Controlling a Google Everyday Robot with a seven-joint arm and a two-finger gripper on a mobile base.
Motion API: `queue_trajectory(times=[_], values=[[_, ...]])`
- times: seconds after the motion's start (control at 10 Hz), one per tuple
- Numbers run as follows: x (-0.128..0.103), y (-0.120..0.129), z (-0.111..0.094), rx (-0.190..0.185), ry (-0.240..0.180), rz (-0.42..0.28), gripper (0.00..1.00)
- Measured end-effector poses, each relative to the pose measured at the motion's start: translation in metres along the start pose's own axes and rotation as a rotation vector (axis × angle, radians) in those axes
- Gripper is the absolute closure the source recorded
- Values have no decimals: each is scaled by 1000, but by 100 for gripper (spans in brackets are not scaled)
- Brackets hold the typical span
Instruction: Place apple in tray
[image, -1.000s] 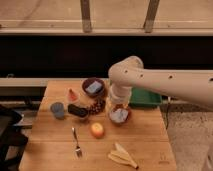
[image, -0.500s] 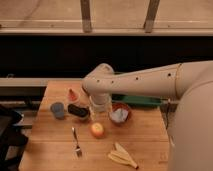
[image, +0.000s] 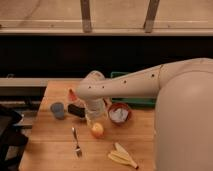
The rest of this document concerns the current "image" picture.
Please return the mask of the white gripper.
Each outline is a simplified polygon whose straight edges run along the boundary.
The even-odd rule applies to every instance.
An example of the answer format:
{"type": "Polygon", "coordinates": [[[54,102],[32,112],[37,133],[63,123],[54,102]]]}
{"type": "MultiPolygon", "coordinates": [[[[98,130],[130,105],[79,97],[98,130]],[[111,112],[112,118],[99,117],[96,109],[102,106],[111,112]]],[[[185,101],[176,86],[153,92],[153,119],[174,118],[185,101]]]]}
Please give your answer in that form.
{"type": "Polygon", "coordinates": [[[93,99],[85,101],[86,121],[89,127],[92,126],[92,121],[101,119],[105,116],[105,103],[103,99],[93,99]]]}

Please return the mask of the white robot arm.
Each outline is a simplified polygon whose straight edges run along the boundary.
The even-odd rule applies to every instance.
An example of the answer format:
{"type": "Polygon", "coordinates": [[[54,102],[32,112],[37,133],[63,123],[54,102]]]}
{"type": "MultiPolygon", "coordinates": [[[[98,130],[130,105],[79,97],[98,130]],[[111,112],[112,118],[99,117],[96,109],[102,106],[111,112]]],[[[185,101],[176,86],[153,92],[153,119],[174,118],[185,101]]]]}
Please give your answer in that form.
{"type": "Polygon", "coordinates": [[[76,88],[90,117],[104,98],[154,98],[155,171],[213,171],[213,59],[161,64],[113,79],[90,72],[76,88]]]}

